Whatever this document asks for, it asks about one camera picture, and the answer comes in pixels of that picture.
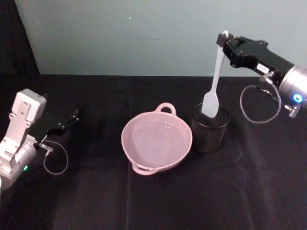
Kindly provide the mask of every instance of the black cup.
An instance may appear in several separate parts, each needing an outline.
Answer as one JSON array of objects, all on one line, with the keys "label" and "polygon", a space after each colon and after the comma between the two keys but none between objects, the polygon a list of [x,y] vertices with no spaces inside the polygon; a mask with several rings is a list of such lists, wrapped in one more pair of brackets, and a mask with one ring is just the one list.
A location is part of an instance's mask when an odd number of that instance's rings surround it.
[{"label": "black cup", "polygon": [[217,115],[210,118],[201,112],[201,107],[202,103],[193,111],[191,124],[193,147],[201,153],[215,152],[222,143],[230,115],[223,106],[219,105]]}]

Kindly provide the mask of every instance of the wall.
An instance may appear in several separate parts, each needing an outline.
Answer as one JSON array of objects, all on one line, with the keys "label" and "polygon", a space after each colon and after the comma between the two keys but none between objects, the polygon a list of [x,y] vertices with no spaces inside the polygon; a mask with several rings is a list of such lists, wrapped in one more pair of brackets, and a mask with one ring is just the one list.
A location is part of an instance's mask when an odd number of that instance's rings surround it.
[{"label": "wall", "polygon": [[[211,76],[223,30],[307,64],[306,0],[16,0],[44,74]],[[225,59],[222,75],[256,76]]]}]

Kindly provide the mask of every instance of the table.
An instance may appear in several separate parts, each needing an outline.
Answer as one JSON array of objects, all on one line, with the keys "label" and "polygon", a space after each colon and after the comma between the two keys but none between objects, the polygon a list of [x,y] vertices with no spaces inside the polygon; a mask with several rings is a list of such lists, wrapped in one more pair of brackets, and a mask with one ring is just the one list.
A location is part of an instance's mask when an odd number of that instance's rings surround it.
[{"label": "table", "polygon": [[[242,89],[258,78],[220,78],[218,96],[231,114],[223,144],[214,154],[191,150],[177,167],[136,174],[120,142],[125,124],[170,102],[188,124],[193,107],[210,88],[207,77],[2,76],[0,134],[5,135],[15,94],[48,93],[45,111],[80,122],[62,137],[70,164],[61,176],[42,167],[40,151],[7,191],[1,229],[292,229],[307,228],[307,113],[254,125],[239,109]],[[269,117],[276,105],[250,92],[247,111]]]}]

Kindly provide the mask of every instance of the pink ceramic bowl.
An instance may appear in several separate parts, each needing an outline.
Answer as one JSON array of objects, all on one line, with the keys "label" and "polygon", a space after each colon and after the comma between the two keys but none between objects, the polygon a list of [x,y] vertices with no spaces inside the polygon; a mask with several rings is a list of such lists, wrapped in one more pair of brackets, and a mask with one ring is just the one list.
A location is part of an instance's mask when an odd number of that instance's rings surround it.
[{"label": "pink ceramic bowl", "polygon": [[[171,114],[162,112],[169,108]],[[141,175],[170,169],[179,164],[192,145],[192,131],[176,116],[170,103],[162,103],[153,112],[137,115],[124,127],[121,144],[133,170]]]}]

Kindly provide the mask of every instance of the blue led light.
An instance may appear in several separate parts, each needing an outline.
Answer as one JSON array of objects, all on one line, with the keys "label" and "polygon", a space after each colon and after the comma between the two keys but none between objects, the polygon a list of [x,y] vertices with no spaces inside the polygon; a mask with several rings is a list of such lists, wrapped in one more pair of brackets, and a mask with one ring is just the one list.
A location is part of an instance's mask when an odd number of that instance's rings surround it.
[{"label": "blue led light", "polygon": [[303,101],[303,97],[302,97],[302,95],[296,93],[296,94],[293,95],[293,100],[297,103],[301,103]]}]

